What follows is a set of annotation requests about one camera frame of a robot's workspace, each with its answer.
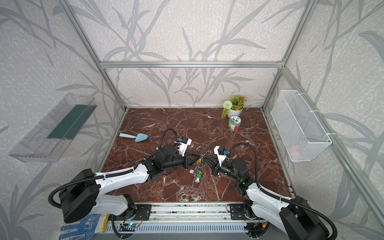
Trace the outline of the metal key ring plate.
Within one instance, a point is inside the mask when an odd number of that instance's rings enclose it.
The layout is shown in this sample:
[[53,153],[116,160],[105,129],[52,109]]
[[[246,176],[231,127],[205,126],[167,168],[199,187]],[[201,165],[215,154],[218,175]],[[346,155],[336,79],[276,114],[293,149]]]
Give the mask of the metal key ring plate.
[[205,165],[204,156],[205,155],[209,155],[210,153],[211,153],[210,151],[207,151],[204,154],[202,154],[201,155],[201,159],[198,160],[197,163],[195,163],[195,166],[189,171],[189,173],[193,175],[193,182],[194,183],[195,183],[196,171],[198,171],[198,170],[202,171],[202,178],[203,178],[203,168],[204,168],[204,165]]

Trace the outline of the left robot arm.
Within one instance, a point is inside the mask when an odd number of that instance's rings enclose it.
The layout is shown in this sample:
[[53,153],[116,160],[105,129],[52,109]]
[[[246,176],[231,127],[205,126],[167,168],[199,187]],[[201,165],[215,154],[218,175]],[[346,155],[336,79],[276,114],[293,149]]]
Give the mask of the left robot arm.
[[124,216],[135,209],[131,197],[112,196],[110,192],[156,180],[167,169],[188,169],[200,158],[187,151],[191,143],[191,139],[181,137],[176,138],[173,144],[159,144],[152,155],[122,170],[94,173],[91,169],[85,169],[71,182],[53,190],[48,196],[48,202],[62,210],[66,224],[89,215]]

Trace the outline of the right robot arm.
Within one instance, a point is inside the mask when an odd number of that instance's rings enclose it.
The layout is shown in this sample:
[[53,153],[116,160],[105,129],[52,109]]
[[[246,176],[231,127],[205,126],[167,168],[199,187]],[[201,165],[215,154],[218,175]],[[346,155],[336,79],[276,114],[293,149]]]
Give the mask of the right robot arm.
[[221,173],[236,180],[236,192],[247,199],[250,218],[262,218],[282,230],[291,240],[335,240],[338,236],[336,225],[324,214],[310,207],[308,202],[279,195],[263,187],[257,177],[252,178],[246,162],[234,159],[228,163],[230,151],[216,146],[213,155],[202,159],[216,176]]

